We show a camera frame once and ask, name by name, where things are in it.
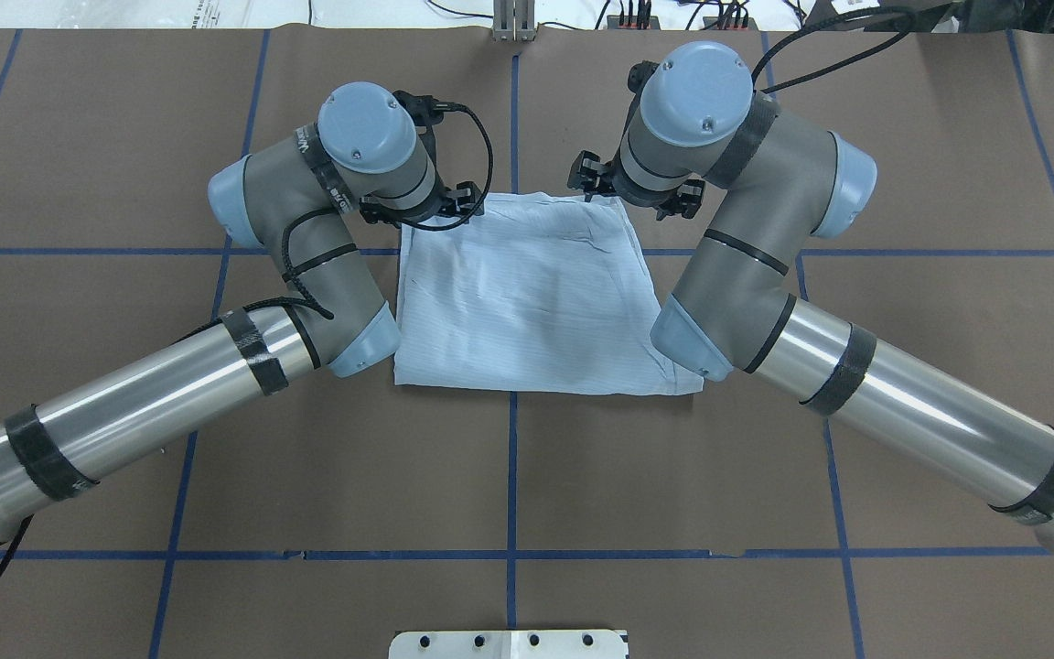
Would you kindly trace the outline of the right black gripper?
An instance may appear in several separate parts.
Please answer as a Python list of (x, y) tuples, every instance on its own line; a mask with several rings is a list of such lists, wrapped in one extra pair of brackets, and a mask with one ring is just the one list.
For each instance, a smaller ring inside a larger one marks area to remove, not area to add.
[(581, 151), (570, 167), (567, 187), (581, 192), (586, 203), (596, 196), (618, 197), (626, 203), (655, 209), (657, 221), (674, 214), (686, 220), (697, 216), (705, 193), (702, 180), (686, 178), (669, 190), (645, 188), (626, 175), (624, 150), (623, 146), (619, 147), (614, 159), (608, 162), (588, 150)]

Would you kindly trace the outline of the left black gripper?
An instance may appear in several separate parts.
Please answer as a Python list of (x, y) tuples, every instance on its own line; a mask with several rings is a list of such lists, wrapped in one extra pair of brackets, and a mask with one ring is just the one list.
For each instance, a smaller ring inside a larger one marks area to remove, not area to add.
[(436, 171), (436, 135), (434, 128), (442, 124), (448, 113), (463, 113), (479, 128), (482, 139), (487, 130), (473, 110), (463, 103), (444, 101), (432, 95), (414, 95), (405, 91), (393, 93), (394, 101), (410, 116), (424, 150), (423, 157), (414, 162), (426, 164), (425, 174), (417, 185), (401, 196), (386, 199), (380, 192), (373, 192), (360, 200), (360, 214), (366, 222), (384, 222), (394, 228), (416, 230), (452, 230), (484, 213), (487, 197), (485, 185), (461, 182), (450, 188), (440, 179)]

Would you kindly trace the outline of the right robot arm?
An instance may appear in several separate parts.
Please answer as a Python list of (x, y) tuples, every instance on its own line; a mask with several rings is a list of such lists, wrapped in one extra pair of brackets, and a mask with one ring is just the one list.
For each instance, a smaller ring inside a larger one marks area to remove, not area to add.
[(873, 158), (757, 88), (724, 43), (697, 41), (629, 71), (614, 159), (583, 151), (568, 185), (692, 218), (725, 196), (653, 322), (652, 345), (708, 380), (735, 370), (873, 438), (1024, 525), (1054, 555), (1054, 423), (988, 396), (816, 304), (808, 238), (866, 207)]

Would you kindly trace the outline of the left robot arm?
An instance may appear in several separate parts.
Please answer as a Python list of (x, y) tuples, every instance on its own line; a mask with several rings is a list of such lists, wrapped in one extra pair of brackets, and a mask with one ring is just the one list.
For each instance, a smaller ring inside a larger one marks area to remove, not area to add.
[(210, 179), (232, 243), (264, 249), (284, 296), (218, 314), (165, 349), (0, 422), (0, 546), (33, 513), (254, 399), (329, 368), (349, 377), (396, 353), (401, 334), (346, 218), (447, 231), (484, 210), (486, 185), (448, 187), (434, 125), (458, 102), (368, 81), (335, 89), (317, 117)]

